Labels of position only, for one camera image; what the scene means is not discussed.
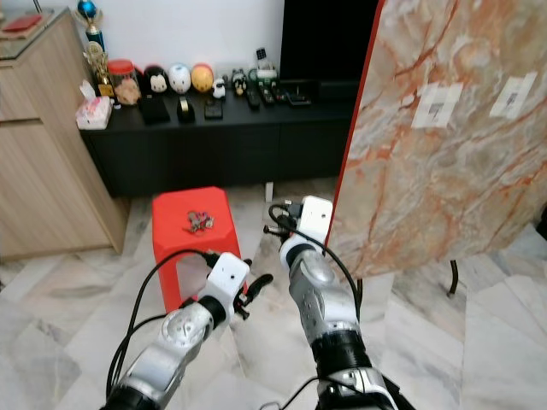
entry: trophy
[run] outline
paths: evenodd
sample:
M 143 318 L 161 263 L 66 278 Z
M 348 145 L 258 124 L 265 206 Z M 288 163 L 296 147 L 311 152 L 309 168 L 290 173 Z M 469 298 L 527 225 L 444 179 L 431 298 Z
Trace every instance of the trophy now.
M 87 39 L 99 43 L 104 50 L 103 32 L 98 28 L 103 19 L 103 11 L 97 9 L 91 0 L 79 0 L 74 17 L 85 27 Z
M 109 69 L 107 67 L 109 56 L 103 51 L 103 47 L 95 41 L 90 41 L 85 50 L 84 57 L 93 69 L 101 95 L 104 97 L 113 97 L 114 89 L 110 82 Z

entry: cabinet drawer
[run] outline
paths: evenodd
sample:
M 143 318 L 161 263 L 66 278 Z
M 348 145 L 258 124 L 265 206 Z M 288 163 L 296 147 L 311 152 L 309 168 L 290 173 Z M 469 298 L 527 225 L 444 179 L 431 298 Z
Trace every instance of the cabinet drawer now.
M 38 118 L 13 68 L 0 68 L 0 121 Z
M 0 198 L 1 257 L 109 243 L 41 125 L 0 127 Z

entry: small toy figure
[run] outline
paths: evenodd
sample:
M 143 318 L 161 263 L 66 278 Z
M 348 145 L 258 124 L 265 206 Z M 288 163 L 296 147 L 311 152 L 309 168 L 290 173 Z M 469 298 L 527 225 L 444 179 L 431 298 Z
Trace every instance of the small toy figure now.
M 199 92 L 208 92 L 213 86 L 213 70 L 210 66 L 200 62 L 191 70 L 191 84 Z
M 191 87 L 190 70 L 184 64 L 174 64 L 168 72 L 169 85 L 179 94 L 184 94 Z
M 148 66 L 144 70 L 147 90 L 156 94 L 165 92 L 168 88 L 168 75 L 160 66 Z
M 242 96 L 247 90 L 247 77 L 242 68 L 232 70 L 232 88 L 238 96 Z
M 226 87 L 224 79 L 216 79 L 213 82 L 213 97 L 216 99 L 221 99 L 226 97 Z

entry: wooden cabinet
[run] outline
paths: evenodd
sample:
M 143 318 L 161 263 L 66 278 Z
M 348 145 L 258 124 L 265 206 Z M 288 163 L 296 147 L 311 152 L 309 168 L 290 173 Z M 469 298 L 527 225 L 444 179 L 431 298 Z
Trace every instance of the wooden cabinet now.
M 0 121 L 28 120 L 38 118 L 15 70 L 0 69 Z
M 108 243 L 42 125 L 0 127 L 0 252 L 42 254 Z
M 0 258 L 113 246 L 128 206 L 107 192 L 75 124 L 89 79 L 68 9 L 0 61 Z

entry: black wire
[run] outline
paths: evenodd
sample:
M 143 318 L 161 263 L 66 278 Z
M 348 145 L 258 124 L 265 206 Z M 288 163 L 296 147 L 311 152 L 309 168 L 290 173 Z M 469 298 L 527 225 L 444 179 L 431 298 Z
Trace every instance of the black wire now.
M 291 396 L 291 398 L 289 398 L 289 400 L 287 400 L 287 402 L 282 406 L 280 407 L 279 406 L 279 403 L 276 402 L 276 401 L 271 401 L 271 402 L 268 402 L 268 403 L 264 403 L 262 404 L 262 406 L 260 407 L 260 410 L 262 410 L 263 408 L 267 407 L 267 406 L 271 406 L 273 404 L 277 405 L 279 410 L 286 410 L 290 405 L 291 403 L 300 395 L 300 393 L 302 393 L 302 391 L 308 387 L 308 385 L 312 382 L 314 382 L 315 380 L 320 380 L 320 381 L 323 381 L 323 382 L 329 382 L 329 383 L 334 383 L 334 384 L 337 384 L 338 386 L 340 387 L 345 387 L 346 389 L 348 390 L 351 390 L 353 391 L 354 393 L 357 393 L 358 395 L 362 395 L 362 396 L 365 396 L 373 401 L 375 401 L 375 404 L 380 408 L 380 410 L 387 410 L 387 407 L 381 403 L 380 401 L 378 400 L 375 400 L 372 396 L 368 396 L 367 393 L 364 393 L 358 389 L 356 389 L 355 387 L 353 386 L 350 386 L 349 384 L 345 384 L 345 383 L 342 383 L 342 382 L 339 382 L 338 380 L 335 380 L 334 378 L 329 378 L 329 377 L 319 377 L 319 376 L 313 376 L 312 378 L 309 378 L 308 380 L 306 380 L 299 388 L 298 390 Z
M 153 320 L 163 319 L 166 316 L 167 316 L 166 313 L 158 314 L 157 316 L 152 316 L 151 318 L 143 320 L 142 322 L 138 323 L 138 325 L 136 325 L 133 328 L 131 333 L 126 334 L 126 336 L 122 339 L 122 341 L 120 342 L 120 346 L 118 346 L 118 349 L 114 353 L 114 357 L 112 358 L 112 361 L 110 362 L 109 375 L 106 378 L 106 398 L 107 399 L 109 398 L 110 393 L 112 392 L 112 388 L 114 387 L 114 385 L 112 383 L 112 376 L 114 375 L 114 368 L 115 368 L 116 361 L 117 361 L 118 357 L 120 356 L 121 351 L 123 349 L 127 349 L 127 347 L 129 346 L 129 341 L 131 340 L 131 336 L 133 336 L 133 334 L 138 329 L 140 329 L 141 327 L 143 327 L 147 323 L 150 323 Z
M 154 276 L 154 273 L 156 273 L 163 265 L 165 265 L 167 262 L 172 260 L 175 256 L 182 255 L 182 254 L 198 254 L 201 255 L 203 258 L 206 257 L 206 253 L 202 252 L 201 250 L 197 249 L 180 249 L 176 252 L 173 252 L 172 254 L 166 256 L 161 261 L 159 261 L 156 266 L 150 271 L 148 276 L 144 279 L 143 284 L 140 286 L 140 290 L 138 291 L 137 300 L 135 301 L 135 305 L 133 306 L 133 311 L 131 313 L 131 320 L 129 320 L 129 326 L 127 328 L 127 335 L 131 334 L 133 327 L 135 325 L 135 321 L 137 320 L 137 312 L 138 307 L 140 305 L 140 301 L 143 298 L 144 289 L 146 289 L 146 285 L 150 282 L 152 279 L 152 276 Z M 126 358 L 126 352 L 127 347 L 123 348 L 120 353 L 120 358 L 118 359 L 118 364 L 116 366 L 115 375 L 114 375 L 114 382 L 117 383 L 118 379 L 120 378 L 121 374 L 121 367 L 123 366 L 123 360 Z
M 361 318 L 361 312 L 360 312 L 361 311 L 361 303 L 359 302 L 359 295 L 358 295 L 358 292 L 357 292 L 356 283 L 354 282 L 353 278 L 351 277 L 350 272 L 348 271 L 348 268 L 345 267 L 344 263 L 326 245 L 319 242 L 317 239 L 314 239 L 314 238 L 306 235 L 305 233 L 300 232 L 298 229 L 295 229 L 295 228 L 289 226 L 283 220 L 280 220 L 277 216 L 274 215 L 274 209 L 280 209 L 282 211 L 286 211 L 286 207 L 284 205 L 279 205 L 278 203 L 275 203 L 275 204 L 271 205 L 270 208 L 268 209 L 268 214 L 270 215 L 270 218 L 276 224 L 278 224 L 279 226 L 282 226 L 287 231 L 292 232 L 292 233 L 296 233 L 297 235 L 300 235 L 304 239 L 307 239 L 310 242 L 315 243 L 316 245 L 320 246 L 325 252 L 327 252 L 331 256 L 331 258 L 340 267 L 340 269 L 342 270 L 342 273 L 344 274 L 345 278 L 348 279 L 348 283 L 350 284 L 351 293 L 353 294 L 353 300 L 354 300 L 354 303 L 355 303 L 355 306 L 356 306 L 357 321 L 359 321 L 360 318 Z
M 362 305 L 362 279 L 357 279 L 357 295 L 359 296 L 359 312 Z

